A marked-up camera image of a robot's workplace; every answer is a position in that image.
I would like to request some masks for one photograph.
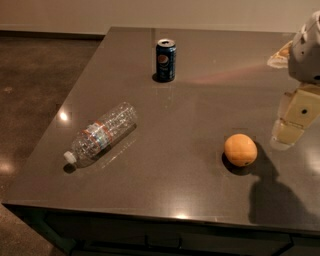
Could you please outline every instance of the bottle label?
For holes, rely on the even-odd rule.
[[[110,133],[106,127],[98,121],[89,125],[83,132],[89,135],[90,139],[99,146],[100,150],[107,147],[112,141]]]

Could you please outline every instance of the can lid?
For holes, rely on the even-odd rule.
[[[176,45],[176,42],[172,39],[164,38],[158,41],[158,45],[165,48],[170,48]]]
[[[74,164],[77,162],[76,157],[70,151],[67,151],[66,153],[64,153],[63,156],[69,164]]]

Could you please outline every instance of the wall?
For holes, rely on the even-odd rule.
[[[319,0],[0,0],[0,30],[105,34],[110,26],[296,32]]]

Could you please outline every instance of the orange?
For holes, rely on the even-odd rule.
[[[224,143],[224,153],[232,164],[243,167],[256,160],[258,150],[250,137],[244,134],[234,134]]]

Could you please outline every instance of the blue can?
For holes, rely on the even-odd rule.
[[[176,44],[171,39],[161,39],[156,47],[157,80],[170,82],[175,77],[176,71]]]

